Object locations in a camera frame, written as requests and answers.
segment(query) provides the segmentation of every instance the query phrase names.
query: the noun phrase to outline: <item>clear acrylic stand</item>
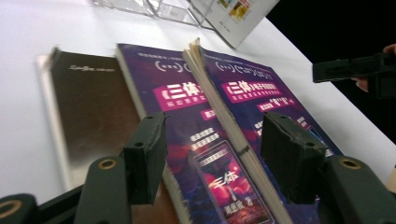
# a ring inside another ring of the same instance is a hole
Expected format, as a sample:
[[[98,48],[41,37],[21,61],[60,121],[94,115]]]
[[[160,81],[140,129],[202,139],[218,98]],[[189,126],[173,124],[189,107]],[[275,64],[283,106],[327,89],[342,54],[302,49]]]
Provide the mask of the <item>clear acrylic stand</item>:
[[[150,11],[150,6],[145,0],[91,0],[96,7],[104,7],[124,12],[137,13],[145,16],[154,17]]]
[[[116,9],[119,11],[137,13],[167,21],[176,21],[206,29],[213,27],[205,17],[210,7],[217,0],[195,0],[199,9],[191,0],[91,0],[97,7]]]

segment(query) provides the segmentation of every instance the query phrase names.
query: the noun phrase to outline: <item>white surface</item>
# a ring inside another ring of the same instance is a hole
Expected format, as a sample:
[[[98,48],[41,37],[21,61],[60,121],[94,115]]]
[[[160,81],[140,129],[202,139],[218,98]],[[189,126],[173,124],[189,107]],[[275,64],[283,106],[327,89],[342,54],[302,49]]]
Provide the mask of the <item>white surface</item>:
[[[81,0],[0,1],[0,11],[0,198],[27,192],[43,203],[64,192],[35,63],[55,45],[109,56],[116,43],[183,50],[199,36],[207,49],[273,67],[334,143],[383,182],[396,162],[396,146],[333,85],[312,83],[311,63],[268,20],[233,50],[206,29]]]

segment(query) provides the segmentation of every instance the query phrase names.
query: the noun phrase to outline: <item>book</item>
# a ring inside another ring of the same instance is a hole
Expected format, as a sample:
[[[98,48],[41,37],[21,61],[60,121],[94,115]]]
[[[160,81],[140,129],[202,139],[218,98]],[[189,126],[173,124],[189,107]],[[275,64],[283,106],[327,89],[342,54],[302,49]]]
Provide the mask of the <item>book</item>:
[[[181,51],[118,44],[116,57],[139,117],[168,117],[163,180],[181,223],[285,223],[286,210],[273,215]]]
[[[140,119],[114,57],[55,48],[37,58],[64,191],[85,183],[92,162],[118,156]],[[164,183],[154,205],[132,205],[133,223],[177,222]]]
[[[204,49],[199,39],[183,51],[183,58],[206,93],[224,130],[230,135],[237,153],[244,152],[241,161],[251,164],[247,165],[247,171],[253,181],[271,180],[294,223],[319,223],[318,202],[288,203],[265,164],[260,154],[261,143],[265,141],[263,113],[275,111],[295,120],[328,147],[326,156],[342,152],[271,67]],[[260,188],[261,184],[257,186],[260,191],[267,190]]]
[[[191,5],[199,12],[196,17],[205,18],[230,46],[237,48],[278,1],[191,0]]]

